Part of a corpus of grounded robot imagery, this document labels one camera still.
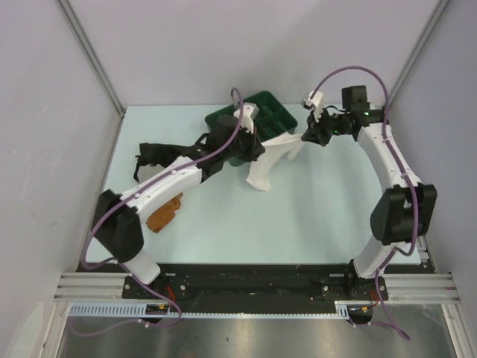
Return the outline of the orange brown underwear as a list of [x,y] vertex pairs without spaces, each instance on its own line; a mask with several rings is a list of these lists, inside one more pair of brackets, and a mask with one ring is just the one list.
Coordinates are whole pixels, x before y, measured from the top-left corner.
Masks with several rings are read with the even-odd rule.
[[180,193],[154,211],[146,221],[148,229],[159,233],[168,225],[176,216],[176,211],[181,208],[182,197],[183,193]]

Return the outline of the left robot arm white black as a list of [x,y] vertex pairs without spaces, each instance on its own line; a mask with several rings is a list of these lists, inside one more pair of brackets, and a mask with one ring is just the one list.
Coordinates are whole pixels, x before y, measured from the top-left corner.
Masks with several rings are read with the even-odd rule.
[[108,189],[98,200],[92,237],[113,259],[139,280],[139,290],[149,298],[165,288],[160,267],[145,252],[142,222],[159,207],[223,169],[237,158],[252,162],[265,153],[253,120],[219,117],[208,133],[190,146],[154,145],[154,162],[163,170],[147,181],[121,193]]

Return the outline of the black underwear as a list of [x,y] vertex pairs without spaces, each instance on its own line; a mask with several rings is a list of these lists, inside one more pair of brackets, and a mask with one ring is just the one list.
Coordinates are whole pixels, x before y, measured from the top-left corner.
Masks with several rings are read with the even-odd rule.
[[213,142],[209,137],[211,134],[202,134],[191,146],[159,144],[143,142],[139,144],[139,155],[136,155],[136,168],[133,179],[139,182],[139,170],[143,166],[170,166],[178,157],[188,157],[192,160],[199,160],[213,151],[219,149],[220,145]]

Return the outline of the left aluminium corner post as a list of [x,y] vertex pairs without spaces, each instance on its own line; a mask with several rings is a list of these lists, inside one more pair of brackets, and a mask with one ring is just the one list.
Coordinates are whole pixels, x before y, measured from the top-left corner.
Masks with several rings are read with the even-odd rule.
[[67,25],[70,27],[70,30],[72,31],[74,38],[76,39],[81,51],[89,63],[93,74],[96,76],[99,84],[105,91],[111,105],[122,119],[124,117],[125,108],[121,103],[121,100],[119,99],[119,96],[117,95],[104,66],[101,63],[100,58],[97,55],[96,50],[94,49],[89,36],[86,33],[86,30],[84,29],[84,26],[81,24],[81,21],[72,6],[72,3],[67,0],[56,0],[55,3],[59,7],[59,10],[66,20]]

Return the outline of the front aluminium rail left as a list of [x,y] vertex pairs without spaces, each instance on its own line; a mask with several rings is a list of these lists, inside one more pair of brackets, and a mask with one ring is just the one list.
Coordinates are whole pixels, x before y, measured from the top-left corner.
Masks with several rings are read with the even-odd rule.
[[55,302],[122,301],[125,273],[75,272],[60,276]]

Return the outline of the white underwear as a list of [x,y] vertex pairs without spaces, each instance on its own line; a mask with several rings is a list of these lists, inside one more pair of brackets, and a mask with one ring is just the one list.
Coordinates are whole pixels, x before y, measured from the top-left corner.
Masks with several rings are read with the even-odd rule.
[[257,161],[250,164],[246,181],[255,189],[263,192],[271,190],[269,180],[274,166],[285,155],[288,160],[293,160],[305,145],[301,134],[283,133],[262,143],[265,152]]

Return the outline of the right aluminium corner post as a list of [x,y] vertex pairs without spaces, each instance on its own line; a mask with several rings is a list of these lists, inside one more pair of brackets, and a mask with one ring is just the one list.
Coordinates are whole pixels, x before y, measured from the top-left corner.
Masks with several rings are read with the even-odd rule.
[[410,54],[407,56],[404,65],[400,70],[394,85],[392,86],[391,91],[389,92],[389,98],[387,100],[387,105],[389,107],[392,106],[399,94],[402,92],[403,88],[411,77],[412,72],[414,71],[414,67],[422,57],[441,20],[444,18],[452,3],[452,0],[439,0],[436,2],[415,44],[413,45]]

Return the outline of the aluminium corner post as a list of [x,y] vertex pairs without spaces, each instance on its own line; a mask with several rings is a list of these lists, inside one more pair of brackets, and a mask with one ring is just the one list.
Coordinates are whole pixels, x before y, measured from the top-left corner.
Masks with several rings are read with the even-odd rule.
[[59,10],[66,20],[67,25],[70,27],[70,30],[72,31],[74,38],[76,39],[81,51],[89,63],[93,74],[96,76],[99,84],[105,91],[111,105],[122,119],[124,117],[125,108],[121,103],[121,100],[119,99],[119,96],[117,95],[104,66],[101,63],[100,58],[97,55],[96,50],[94,49],[89,36],[86,33],[86,30],[84,29],[84,26],[81,24],[81,21],[72,6],[72,3],[67,0],[56,0],[55,3],[59,7]]
[[436,2],[415,44],[413,45],[410,54],[407,56],[404,65],[400,70],[394,85],[392,86],[391,91],[389,92],[389,98],[387,100],[387,105],[389,107],[392,106],[399,94],[402,92],[403,88],[411,77],[412,72],[414,71],[414,67],[422,57],[441,20],[444,18],[452,3],[452,0],[439,0]]

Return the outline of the front aluminium rail right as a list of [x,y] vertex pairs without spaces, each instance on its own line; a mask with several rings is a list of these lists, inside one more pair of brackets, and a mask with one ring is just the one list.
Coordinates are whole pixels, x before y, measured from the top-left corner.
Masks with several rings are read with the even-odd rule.
[[460,304],[451,274],[385,274],[392,304]]

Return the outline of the green compartment tray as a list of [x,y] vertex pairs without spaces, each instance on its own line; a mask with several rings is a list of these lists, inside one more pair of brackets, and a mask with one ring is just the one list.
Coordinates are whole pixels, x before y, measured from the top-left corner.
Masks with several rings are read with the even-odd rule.
[[[258,107],[259,112],[253,122],[261,142],[273,139],[285,132],[295,133],[298,126],[297,120],[271,92],[263,90],[245,98],[244,102],[255,104]],[[206,115],[204,121],[208,129],[212,130],[220,116],[233,115],[236,109],[238,108],[231,104]],[[245,162],[234,158],[229,163],[231,166],[237,167]]]

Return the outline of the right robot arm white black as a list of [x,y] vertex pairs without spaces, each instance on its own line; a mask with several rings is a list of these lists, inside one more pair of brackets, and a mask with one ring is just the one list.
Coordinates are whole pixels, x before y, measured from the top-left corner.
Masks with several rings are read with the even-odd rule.
[[379,180],[382,195],[370,215],[372,236],[350,262],[353,275],[344,280],[345,293],[361,299],[370,291],[369,280],[382,275],[395,254],[412,255],[418,237],[429,229],[437,190],[413,173],[392,136],[385,110],[371,108],[364,86],[346,87],[341,95],[342,111],[330,113],[322,92],[308,94],[302,103],[310,112],[302,140],[325,146],[333,136],[351,136]]

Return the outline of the aluminium rail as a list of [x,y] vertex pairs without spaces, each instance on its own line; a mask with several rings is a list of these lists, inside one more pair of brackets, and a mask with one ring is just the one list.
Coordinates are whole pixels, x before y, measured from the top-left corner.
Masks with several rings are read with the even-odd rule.
[[75,272],[60,276],[55,302],[122,301],[125,273]]
[[460,304],[451,274],[385,274],[392,304]]

